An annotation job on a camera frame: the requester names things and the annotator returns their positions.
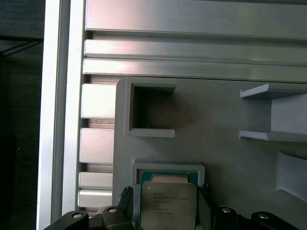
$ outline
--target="screw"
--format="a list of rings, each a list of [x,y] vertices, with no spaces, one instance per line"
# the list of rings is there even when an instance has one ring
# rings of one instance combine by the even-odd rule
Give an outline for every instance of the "screw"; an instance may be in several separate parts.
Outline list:
[[[112,213],[113,213],[113,212],[116,212],[116,211],[117,211],[116,208],[110,208],[110,209],[109,209],[109,212],[112,212]]]
[[[80,218],[81,216],[82,216],[82,214],[76,213],[76,214],[74,214],[72,217],[75,218],[75,219],[77,219],[77,218]]]
[[[265,215],[264,213],[259,213],[258,216],[261,218],[261,219],[268,219],[269,217],[267,215]]]
[[[222,208],[222,212],[224,212],[224,213],[230,213],[231,210],[228,209],[228,208],[226,208],[226,207],[224,207],[224,208]]]

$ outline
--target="metal profile slot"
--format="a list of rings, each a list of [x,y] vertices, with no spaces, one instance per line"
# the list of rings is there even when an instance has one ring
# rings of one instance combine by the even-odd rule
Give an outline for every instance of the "metal profile slot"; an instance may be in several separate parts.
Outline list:
[[[82,128],[80,139],[80,162],[113,164],[113,129]]]
[[[116,85],[84,84],[82,118],[114,119]]]
[[[144,38],[142,41],[86,40],[84,49],[88,58],[129,58],[155,60],[209,61],[245,64],[278,64],[306,66],[306,49],[283,45],[247,45],[225,41],[184,43],[180,39]]]
[[[172,103],[176,80],[170,79],[122,79],[127,83],[125,101],[125,135],[136,137],[173,138],[175,130],[164,124],[165,114],[160,119],[154,112],[161,102]]]
[[[84,74],[307,82],[307,67],[195,61],[85,58]]]
[[[112,174],[99,172],[81,172],[79,187],[85,189],[112,190]]]
[[[112,205],[112,191],[81,189],[79,191],[79,207],[105,207]]]
[[[251,120],[261,119],[258,122],[267,127],[265,132],[240,131],[240,138],[307,142],[305,85],[266,84],[241,91],[241,98],[252,99],[246,101],[246,106],[253,109],[250,110]]]
[[[302,22],[307,21],[306,11],[307,6],[302,5],[192,0],[88,0],[85,28],[104,32],[306,39],[307,31],[302,30]]]

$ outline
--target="metal frame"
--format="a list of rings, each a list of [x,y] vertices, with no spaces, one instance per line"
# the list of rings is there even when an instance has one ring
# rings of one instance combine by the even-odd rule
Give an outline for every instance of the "metal frame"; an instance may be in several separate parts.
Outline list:
[[[69,0],[46,1],[36,217],[38,230],[44,229],[62,214],[69,9]]]
[[[82,118],[113,123],[111,106],[109,117],[83,110],[82,100],[91,101],[82,95],[91,88],[83,85],[84,74],[101,84],[124,76],[307,82],[306,10],[197,0],[47,0],[37,229],[79,208]],[[86,30],[93,40],[85,41]]]
[[[71,1],[67,67],[62,213],[77,210],[85,1]]]

